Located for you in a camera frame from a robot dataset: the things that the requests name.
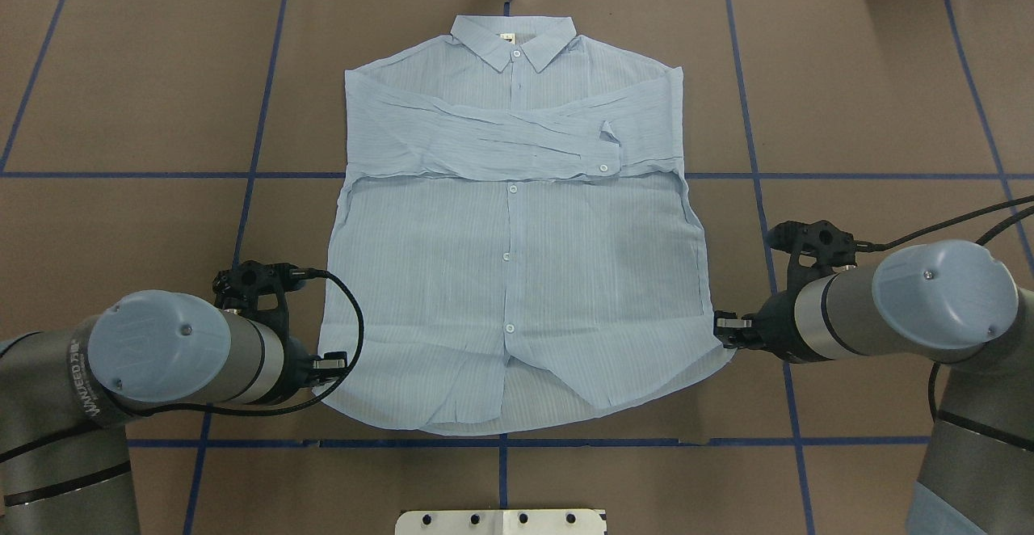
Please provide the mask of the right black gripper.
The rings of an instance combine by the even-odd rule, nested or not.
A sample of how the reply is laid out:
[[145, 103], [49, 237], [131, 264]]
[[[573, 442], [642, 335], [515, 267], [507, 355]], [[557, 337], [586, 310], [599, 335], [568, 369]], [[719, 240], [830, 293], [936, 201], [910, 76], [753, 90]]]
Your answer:
[[793, 318], [793, 298], [776, 293], [752, 314], [714, 311], [714, 336], [723, 348], [771, 353], [779, 358], [795, 358], [801, 345]]

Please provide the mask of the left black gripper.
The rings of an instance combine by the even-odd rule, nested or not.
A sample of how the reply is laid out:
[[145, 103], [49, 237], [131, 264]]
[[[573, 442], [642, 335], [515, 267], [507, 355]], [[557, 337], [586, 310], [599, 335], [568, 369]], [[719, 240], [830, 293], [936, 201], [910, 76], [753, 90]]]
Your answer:
[[302, 389], [326, 386], [347, 375], [348, 351], [336, 351], [315, 355], [307, 351], [296, 337], [288, 337], [284, 352], [285, 392], [295, 394]]

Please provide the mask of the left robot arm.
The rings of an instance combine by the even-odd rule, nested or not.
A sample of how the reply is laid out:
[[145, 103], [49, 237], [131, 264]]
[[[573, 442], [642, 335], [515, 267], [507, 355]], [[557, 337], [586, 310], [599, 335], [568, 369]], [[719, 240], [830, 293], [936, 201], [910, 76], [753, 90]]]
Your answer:
[[346, 353], [188, 293], [130, 293], [64, 331], [2, 344], [4, 534], [139, 534], [126, 426], [169, 412], [267, 417], [337, 386]]

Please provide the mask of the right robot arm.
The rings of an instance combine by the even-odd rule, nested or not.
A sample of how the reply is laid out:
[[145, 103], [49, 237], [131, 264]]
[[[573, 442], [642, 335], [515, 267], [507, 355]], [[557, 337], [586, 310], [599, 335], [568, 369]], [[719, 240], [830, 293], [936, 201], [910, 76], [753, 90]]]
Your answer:
[[913, 354], [946, 367], [908, 532], [1032, 531], [1032, 292], [984, 246], [910, 246], [756, 314], [716, 313], [714, 334], [789, 363]]

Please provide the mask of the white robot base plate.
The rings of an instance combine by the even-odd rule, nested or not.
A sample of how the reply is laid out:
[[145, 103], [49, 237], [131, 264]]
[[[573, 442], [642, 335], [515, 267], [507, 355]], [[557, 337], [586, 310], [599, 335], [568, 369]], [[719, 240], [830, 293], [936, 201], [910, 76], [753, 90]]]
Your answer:
[[533, 508], [404, 512], [395, 534], [607, 534], [604, 510]]

